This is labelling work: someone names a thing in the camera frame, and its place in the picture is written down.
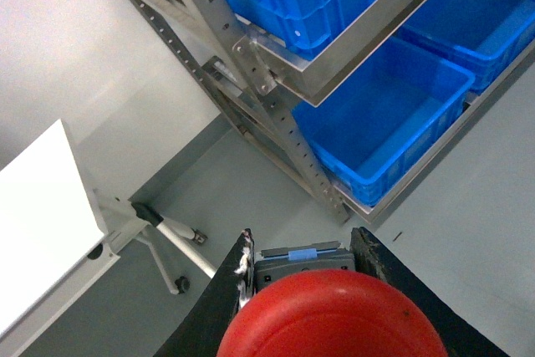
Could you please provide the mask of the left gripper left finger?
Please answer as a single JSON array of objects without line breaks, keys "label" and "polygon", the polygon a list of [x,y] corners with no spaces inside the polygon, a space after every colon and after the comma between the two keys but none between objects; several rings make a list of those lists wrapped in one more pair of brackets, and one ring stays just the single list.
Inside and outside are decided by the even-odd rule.
[{"label": "left gripper left finger", "polygon": [[254,240],[249,228],[240,236],[214,277],[157,356],[215,356],[237,312],[253,294]]}]

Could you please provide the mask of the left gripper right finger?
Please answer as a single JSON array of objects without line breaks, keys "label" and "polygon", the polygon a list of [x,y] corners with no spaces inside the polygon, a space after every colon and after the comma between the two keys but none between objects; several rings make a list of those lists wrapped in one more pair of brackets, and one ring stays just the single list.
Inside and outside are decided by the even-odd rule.
[{"label": "left gripper right finger", "polygon": [[424,313],[449,356],[507,357],[506,352],[456,314],[367,228],[352,229],[349,248],[358,272],[401,291]]}]

